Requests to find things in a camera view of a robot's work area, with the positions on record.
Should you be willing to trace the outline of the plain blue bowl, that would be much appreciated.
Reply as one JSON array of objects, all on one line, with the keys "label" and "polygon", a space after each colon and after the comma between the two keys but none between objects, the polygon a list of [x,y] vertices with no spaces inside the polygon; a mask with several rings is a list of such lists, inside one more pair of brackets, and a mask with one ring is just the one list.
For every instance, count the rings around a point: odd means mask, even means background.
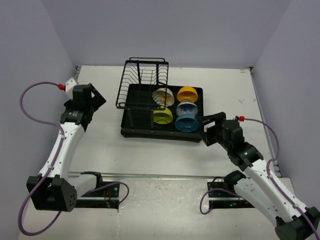
[{"label": "plain blue bowl", "polygon": [[175,127],[185,133],[194,132],[197,130],[200,126],[199,121],[196,119],[196,117],[192,114],[182,114],[177,117],[175,121]]}]

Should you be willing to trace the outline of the blue floral white bowl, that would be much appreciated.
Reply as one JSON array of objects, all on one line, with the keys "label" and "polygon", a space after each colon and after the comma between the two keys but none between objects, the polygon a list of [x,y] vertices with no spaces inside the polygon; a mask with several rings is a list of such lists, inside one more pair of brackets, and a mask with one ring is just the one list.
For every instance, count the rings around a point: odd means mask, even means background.
[{"label": "blue floral white bowl", "polygon": [[194,102],[190,100],[184,100],[177,105],[175,112],[178,117],[183,114],[191,114],[193,116],[197,116],[199,113],[199,109]]}]

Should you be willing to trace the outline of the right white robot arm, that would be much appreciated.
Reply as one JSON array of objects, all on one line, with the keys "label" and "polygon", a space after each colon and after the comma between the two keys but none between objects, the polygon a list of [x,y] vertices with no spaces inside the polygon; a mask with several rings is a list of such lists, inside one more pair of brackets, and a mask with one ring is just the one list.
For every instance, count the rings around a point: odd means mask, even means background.
[{"label": "right white robot arm", "polygon": [[230,161],[239,169],[222,177],[222,183],[211,183],[204,193],[224,192],[227,196],[242,198],[259,210],[274,226],[280,240],[305,240],[320,236],[317,228],[320,212],[308,207],[280,181],[271,170],[273,158],[266,161],[258,149],[245,141],[240,122],[244,116],[227,119],[224,112],[199,116],[200,125],[214,123],[200,134],[206,146],[218,143],[227,152]]}]

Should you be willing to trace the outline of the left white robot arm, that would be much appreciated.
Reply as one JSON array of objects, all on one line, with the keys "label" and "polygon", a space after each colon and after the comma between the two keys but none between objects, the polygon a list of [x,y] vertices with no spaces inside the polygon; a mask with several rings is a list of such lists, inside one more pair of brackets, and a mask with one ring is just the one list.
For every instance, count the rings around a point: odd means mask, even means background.
[{"label": "left white robot arm", "polygon": [[91,84],[72,87],[72,96],[64,103],[65,111],[57,125],[59,133],[45,165],[37,176],[30,176],[26,187],[37,210],[71,212],[77,199],[90,193],[97,197],[104,184],[98,172],[84,171],[69,182],[69,170],[76,148],[84,136],[94,113],[106,103]]}]

